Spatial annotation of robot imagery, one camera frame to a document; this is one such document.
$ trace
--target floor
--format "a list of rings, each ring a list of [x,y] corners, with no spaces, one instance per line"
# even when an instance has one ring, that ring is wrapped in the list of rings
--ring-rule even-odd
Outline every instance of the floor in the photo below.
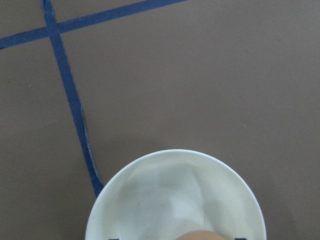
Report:
[[[58,23],[139,0],[53,0]],[[104,183],[163,149],[247,182],[269,240],[320,236],[320,1],[187,0],[63,33]],[[0,3],[0,38],[46,26]],[[50,39],[0,50],[0,236],[84,239],[95,202]]]

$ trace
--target white plastic container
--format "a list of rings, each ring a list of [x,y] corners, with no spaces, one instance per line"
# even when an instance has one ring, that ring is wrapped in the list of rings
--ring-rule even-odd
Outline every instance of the white plastic container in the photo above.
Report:
[[[259,204],[244,180],[216,158],[163,150],[120,170],[98,196],[85,240],[175,240],[197,230],[225,240],[266,240]]]

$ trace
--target blue tape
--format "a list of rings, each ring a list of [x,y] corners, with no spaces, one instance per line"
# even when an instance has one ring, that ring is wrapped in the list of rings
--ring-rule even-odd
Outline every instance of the blue tape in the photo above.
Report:
[[[125,16],[145,12],[148,10],[164,7],[167,5],[183,2],[186,0],[146,0],[121,6],[107,11],[98,12],[92,15],[79,17],[76,19],[64,21],[58,24],[61,33],[84,28],[110,20],[122,18]]]
[[[90,179],[92,182],[95,196],[97,197],[104,185],[100,179],[99,173],[96,169],[94,158],[91,151],[91,146],[86,130],[84,115],[82,111],[81,102],[77,93],[76,85],[73,75],[68,63],[68,58],[64,49],[60,30],[58,29],[55,13],[51,4],[51,0],[42,0],[42,9],[46,28],[50,37],[51,45],[58,64],[60,75],[62,78],[65,93],[69,102],[73,121],[80,140],[82,152],[85,158],[86,166],[88,168]]]
[[[13,47],[15,45],[24,44],[46,37],[48,37],[48,31],[46,27],[37,28],[31,31],[25,31],[12,36],[0,38],[0,49]]]
[[[60,33],[69,32],[72,30],[88,27],[94,24],[103,23],[106,21],[122,18],[125,16],[141,13],[144,11],[164,7],[186,0],[146,0],[134,4],[121,6],[111,10],[98,12],[92,15],[75,18],[57,24]],[[38,28],[31,31],[26,31],[20,34],[0,38],[0,49],[13,47],[15,45],[24,44],[38,39],[48,37],[46,27]]]

